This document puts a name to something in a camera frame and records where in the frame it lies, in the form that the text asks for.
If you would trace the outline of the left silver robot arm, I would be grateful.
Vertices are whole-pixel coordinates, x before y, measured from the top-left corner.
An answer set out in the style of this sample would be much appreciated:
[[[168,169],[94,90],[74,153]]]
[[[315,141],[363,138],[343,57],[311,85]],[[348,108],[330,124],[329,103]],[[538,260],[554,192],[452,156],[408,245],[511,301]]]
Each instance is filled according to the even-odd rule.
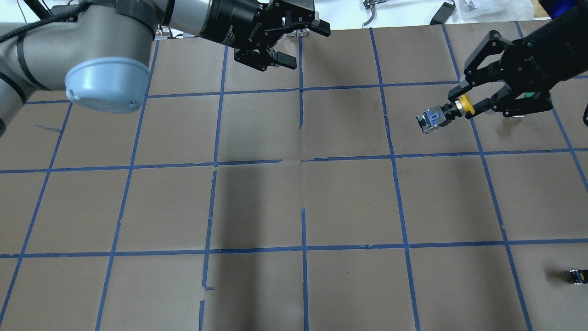
[[[259,71],[296,69],[296,58],[274,50],[282,36],[331,34],[312,0],[80,0],[32,23],[2,23],[1,132],[39,90],[102,112],[140,109],[160,25],[231,47]]]

